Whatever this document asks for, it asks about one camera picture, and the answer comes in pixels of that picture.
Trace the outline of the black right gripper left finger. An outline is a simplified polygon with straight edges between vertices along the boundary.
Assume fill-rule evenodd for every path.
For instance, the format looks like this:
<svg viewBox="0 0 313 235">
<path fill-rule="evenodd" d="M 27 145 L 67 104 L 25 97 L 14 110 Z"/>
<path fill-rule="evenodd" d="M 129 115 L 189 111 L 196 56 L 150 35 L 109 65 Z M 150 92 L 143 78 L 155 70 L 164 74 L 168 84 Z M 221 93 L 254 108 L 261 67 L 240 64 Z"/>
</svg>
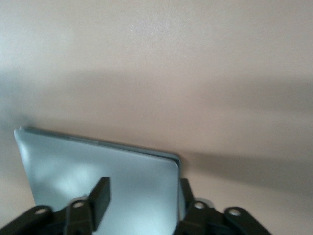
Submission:
<svg viewBox="0 0 313 235">
<path fill-rule="evenodd" d="M 91 235 L 100 226 L 111 199 L 110 179 L 99 179 L 89 196 L 75 198 L 59 211 L 30 208 L 4 226 L 6 235 Z"/>
</svg>

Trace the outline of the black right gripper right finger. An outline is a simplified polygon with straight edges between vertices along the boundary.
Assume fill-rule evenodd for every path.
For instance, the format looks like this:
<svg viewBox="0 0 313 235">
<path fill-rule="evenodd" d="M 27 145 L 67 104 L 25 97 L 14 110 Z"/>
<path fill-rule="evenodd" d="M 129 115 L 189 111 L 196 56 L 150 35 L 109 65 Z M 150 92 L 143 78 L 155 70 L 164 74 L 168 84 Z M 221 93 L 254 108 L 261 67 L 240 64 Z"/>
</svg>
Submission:
<svg viewBox="0 0 313 235">
<path fill-rule="evenodd" d="M 228 207 L 219 212 L 197 200 L 187 178 L 180 179 L 184 217 L 176 225 L 177 235 L 269 235 L 270 232 L 248 211 Z"/>
</svg>

